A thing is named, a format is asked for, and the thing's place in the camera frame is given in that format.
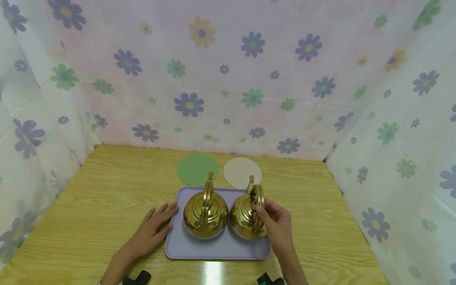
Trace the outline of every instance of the yellow flower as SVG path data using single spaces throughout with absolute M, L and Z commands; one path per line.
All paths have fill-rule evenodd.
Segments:
M 398 70 L 400 68 L 400 65 L 406 60 L 404 54 L 405 50 L 400 51 L 396 48 L 393 52 L 393 55 L 389 58 L 388 62 L 386 62 L 385 66 L 383 67 L 386 69 L 386 72 L 390 72 L 392 69 Z
M 360 57 L 360 58 L 358 59 L 357 64 L 358 64 L 358 66 L 360 66 L 360 67 L 361 67 L 361 66 L 365 66 L 366 63 L 368 63 L 368 61 L 369 61 L 369 57 L 368 57 L 368 56 L 362 56 L 362 57 Z
M 148 22 L 141 22 L 140 29 L 141 29 L 141 32 L 143 34 L 145 34 L 146 36 L 148 36 L 152 33 L 152 27 L 149 25 Z
M 195 41 L 195 45 L 200 47 L 201 45 L 208 49 L 210 44 L 215 43 L 215 27 L 211 27 L 209 19 L 204 19 L 196 16 L 195 23 L 188 23 L 188 38 Z

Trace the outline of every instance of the fabric wall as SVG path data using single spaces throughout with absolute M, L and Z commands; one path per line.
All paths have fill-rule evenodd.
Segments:
M 456 2 L 407 26 L 327 165 L 390 284 L 456 285 Z

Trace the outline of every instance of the wood grain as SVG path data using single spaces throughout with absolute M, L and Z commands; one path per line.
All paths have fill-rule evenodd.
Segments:
M 148 210 L 175 199 L 184 186 L 176 167 L 190 153 L 98 147 L 0 273 L 0 284 L 93 284 Z M 215 187 L 230 188 L 223 166 L 235 156 L 210 155 L 219 165 Z M 310 284 L 386 284 L 323 162 L 244 157 L 260 166 L 266 196 L 291 212 Z M 170 285 L 254 285 L 265 271 L 274 279 L 281 275 L 273 255 L 265 261 L 170 260 L 163 244 L 130 276 L 142 269 L 152 274 L 150 284 Z

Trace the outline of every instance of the green flower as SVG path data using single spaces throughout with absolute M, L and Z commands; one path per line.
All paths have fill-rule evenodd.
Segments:
M 52 71 L 54 74 L 51 75 L 51 81 L 57 82 L 57 89 L 63 88 L 65 91 L 68 91 L 71 87 L 74 87 L 74 81 L 78 81 L 78 78 L 74 76 L 74 70 L 67 68 L 65 64 L 59 64 L 58 67 L 53 67 Z
M 439 4 L 440 0 L 429 0 L 421 13 L 416 18 L 413 23 L 413 30 L 417 31 L 421 28 L 421 24 L 424 26 L 430 25 L 432 23 L 432 16 L 437 15 L 440 12 Z
M 295 107 L 295 102 L 293 99 L 286 99 L 285 101 L 282 101 L 280 104 L 280 108 L 282 111 L 290 111 Z
M 387 145 L 392 139 L 394 139 L 394 136 L 398 130 L 399 127 L 396 125 L 396 123 L 392 123 L 391 125 L 388 123 L 383 123 L 383 128 L 377 129 L 377 132 L 380 133 L 377 138 L 383 141 L 383 145 Z
M 95 82 L 92 83 L 92 85 L 95 86 L 95 90 L 100 91 L 101 94 L 111 94 L 114 91 L 112 84 L 107 83 L 106 80 L 95 79 Z
M 423 219 L 423 227 L 430 232 L 437 230 L 437 224 L 434 221 L 430 221 L 428 219 Z
M 182 78 L 182 76 L 185 75 L 185 65 L 183 65 L 180 60 L 175 61 L 174 59 L 171 59 L 166 67 L 168 67 L 168 73 L 172 74 L 173 78 Z
M 402 159 L 401 162 L 397 163 L 398 172 L 402 176 L 402 178 L 407 177 L 410 179 L 410 176 L 415 175 L 415 166 L 413 165 L 412 161 L 408 161 L 406 159 Z
M 414 266 L 409 266 L 409 272 L 410 272 L 410 275 L 412 275 L 416 279 L 421 279 L 421 272 L 418 270 L 418 268 L 416 268 Z
M 360 99 L 364 93 L 366 93 L 368 87 L 366 85 L 363 85 L 361 88 L 356 89 L 355 94 L 353 96 L 355 97 L 355 100 Z
M 388 21 L 388 16 L 386 16 L 385 14 L 381 14 L 380 16 L 378 16 L 375 19 L 373 26 L 376 29 L 380 29 L 381 27 L 383 27 L 386 24 L 387 21 Z
M 257 105 L 260 105 L 262 103 L 261 98 L 263 97 L 263 93 L 261 93 L 260 89 L 255 90 L 251 88 L 249 90 L 249 93 L 244 92 L 242 96 L 244 96 L 244 98 L 241 100 L 241 102 L 245 103 L 245 106 L 247 108 L 255 108 Z

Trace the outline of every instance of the green circle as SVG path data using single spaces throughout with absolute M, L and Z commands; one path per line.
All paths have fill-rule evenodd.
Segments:
M 177 176 L 188 186 L 204 186 L 209 172 L 214 172 L 214 179 L 218 174 L 218 164 L 212 157 L 195 153 L 184 157 L 177 166 Z

